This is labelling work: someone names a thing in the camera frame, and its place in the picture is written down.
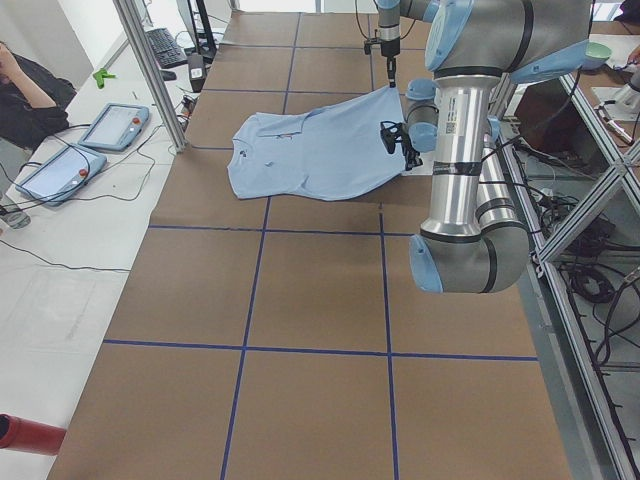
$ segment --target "person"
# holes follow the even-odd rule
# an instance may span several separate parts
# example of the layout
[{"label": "person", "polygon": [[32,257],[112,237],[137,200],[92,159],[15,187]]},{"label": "person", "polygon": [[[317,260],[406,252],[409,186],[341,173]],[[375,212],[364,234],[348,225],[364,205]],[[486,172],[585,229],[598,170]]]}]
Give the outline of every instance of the person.
[{"label": "person", "polygon": [[0,137],[35,150],[47,136],[69,127],[64,109],[75,94],[69,81],[0,42]]},{"label": "person", "polygon": [[627,58],[627,63],[629,65],[631,64],[638,64],[640,63],[640,45],[638,45],[636,48],[634,48],[631,53],[629,54],[629,58]]}]

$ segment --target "blue tape line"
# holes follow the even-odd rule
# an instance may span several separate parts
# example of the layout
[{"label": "blue tape line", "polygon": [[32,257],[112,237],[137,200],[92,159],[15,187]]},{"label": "blue tape line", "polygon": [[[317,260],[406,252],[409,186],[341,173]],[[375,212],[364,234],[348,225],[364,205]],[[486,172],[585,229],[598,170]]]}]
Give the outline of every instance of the blue tape line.
[{"label": "blue tape line", "polygon": [[153,230],[210,230],[214,232],[261,232],[259,228],[235,228],[235,227],[200,227],[188,225],[149,225]]},{"label": "blue tape line", "polygon": [[482,360],[495,362],[537,362],[538,357],[518,357],[508,355],[459,355],[449,353],[393,353],[398,358],[431,358],[442,360]]},{"label": "blue tape line", "polygon": [[108,345],[130,345],[134,347],[166,347],[166,348],[185,348],[185,349],[204,349],[204,350],[235,350],[241,351],[239,345],[214,345],[207,343],[179,343],[179,342],[144,342],[140,340],[116,340],[105,339],[103,343]]},{"label": "blue tape line", "polygon": [[[149,225],[149,228],[159,230],[213,230],[217,232],[262,232],[260,228],[243,228],[243,227],[207,227],[207,226],[185,226],[185,225]],[[342,231],[323,231],[323,230],[286,230],[279,228],[267,228],[267,233],[294,233],[299,235],[352,235],[377,237],[377,232],[342,232]]]},{"label": "blue tape line", "polygon": [[367,350],[332,350],[316,348],[293,348],[293,347],[261,347],[242,345],[219,345],[209,343],[180,343],[180,342],[153,342],[143,340],[118,340],[105,339],[102,343],[108,345],[129,345],[134,347],[156,347],[156,348],[185,348],[203,350],[233,350],[233,351],[255,351],[272,353],[300,353],[308,355],[349,355],[359,357],[394,357],[394,358],[431,358],[441,360],[473,360],[473,361],[507,361],[507,362],[537,362],[537,357],[501,356],[501,355],[462,355],[449,353],[400,353],[375,352]]},{"label": "blue tape line", "polygon": [[387,252],[384,242],[384,216],[380,220],[380,252],[382,256],[382,289],[384,295],[384,318],[387,329],[387,371],[389,375],[389,413],[391,416],[391,445],[393,448],[393,478],[400,479],[400,461],[398,459],[398,429],[396,426],[396,395],[393,381],[393,345],[391,338],[391,312],[389,308],[389,285],[387,276]]},{"label": "blue tape line", "polygon": [[401,233],[401,232],[385,232],[385,237],[411,237],[413,233]]},{"label": "blue tape line", "polygon": [[287,113],[287,105],[289,104],[289,89],[291,88],[291,77],[293,76],[293,65],[296,60],[296,49],[298,48],[298,34],[300,33],[300,21],[302,20],[302,13],[298,13],[298,24],[296,25],[296,36],[293,40],[293,51],[291,52],[291,65],[289,66],[289,78],[287,80],[287,91],[284,94],[284,105],[282,107],[282,114]]},{"label": "blue tape line", "polygon": [[311,234],[311,235],[353,235],[353,236],[366,236],[377,237],[380,235],[377,232],[342,232],[342,231],[323,231],[323,230],[286,230],[268,228],[267,233],[296,233],[296,234]]},{"label": "blue tape line", "polygon": [[247,347],[250,352],[273,352],[273,353],[302,353],[314,355],[348,355],[355,357],[387,357],[385,352],[358,351],[358,350],[330,350],[315,348],[288,348],[288,347]]},{"label": "blue tape line", "polygon": [[238,366],[238,377],[236,379],[236,388],[233,393],[233,404],[231,407],[231,415],[229,417],[229,429],[227,431],[227,441],[224,447],[224,457],[222,460],[222,468],[220,470],[220,480],[224,480],[227,474],[227,466],[229,464],[229,453],[231,451],[231,440],[233,438],[233,428],[235,426],[236,412],[238,409],[238,400],[240,398],[240,385],[242,383],[242,372],[244,370],[244,361],[247,354],[247,344],[249,343],[249,332],[251,330],[251,317],[253,315],[253,306],[256,299],[256,291],[258,289],[258,280],[260,278],[260,264],[262,262],[262,253],[264,252],[264,240],[267,236],[267,223],[269,221],[269,208],[271,207],[271,197],[267,199],[267,205],[264,209],[264,221],[262,223],[262,236],[260,238],[260,248],[258,249],[258,258],[256,260],[256,271],[253,275],[253,285],[251,287],[251,299],[249,301],[249,311],[247,312],[247,323],[244,329],[244,338],[242,340],[242,353],[240,354],[240,364]]}]

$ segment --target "aluminum frame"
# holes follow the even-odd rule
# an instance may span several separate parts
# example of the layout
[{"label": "aluminum frame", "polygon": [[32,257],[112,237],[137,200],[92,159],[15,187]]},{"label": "aluminum frame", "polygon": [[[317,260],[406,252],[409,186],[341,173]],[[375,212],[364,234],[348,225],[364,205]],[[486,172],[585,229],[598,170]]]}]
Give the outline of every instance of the aluminum frame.
[{"label": "aluminum frame", "polygon": [[187,146],[187,140],[173,109],[169,92],[160,76],[160,70],[156,66],[138,9],[133,0],[113,0],[113,4],[176,152],[182,152]]}]

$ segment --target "robotic arm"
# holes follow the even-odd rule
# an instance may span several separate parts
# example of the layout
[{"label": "robotic arm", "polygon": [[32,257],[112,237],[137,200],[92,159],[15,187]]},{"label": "robotic arm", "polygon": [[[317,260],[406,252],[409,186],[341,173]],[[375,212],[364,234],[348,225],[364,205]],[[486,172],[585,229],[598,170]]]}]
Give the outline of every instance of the robotic arm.
[{"label": "robotic arm", "polygon": [[521,275],[529,242],[491,155],[499,127],[487,117],[489,96],[503,73],[530,83],[579,68],[590,6],[590,0],[378,0],[390,81],[400,16],[433,21],[425,64],[435,81],[411,82],[402,126],[416,152],[435,149],[429,218],[410,244],[422,290],[495,292]]}]

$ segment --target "shirt sleeve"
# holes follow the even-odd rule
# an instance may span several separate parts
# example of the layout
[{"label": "shirt sleeve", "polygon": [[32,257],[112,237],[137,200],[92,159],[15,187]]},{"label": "shirt sleeve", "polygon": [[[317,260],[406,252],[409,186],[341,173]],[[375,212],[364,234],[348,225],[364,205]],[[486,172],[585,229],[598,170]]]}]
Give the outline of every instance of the shirt sleeve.
[{"label": "shirt sleeve", "polygon": [[35,150],[46,137],[69,127],[67,112],[60,107],[30,109],[11,105],[3,110],[0,136],[21,148]]}]

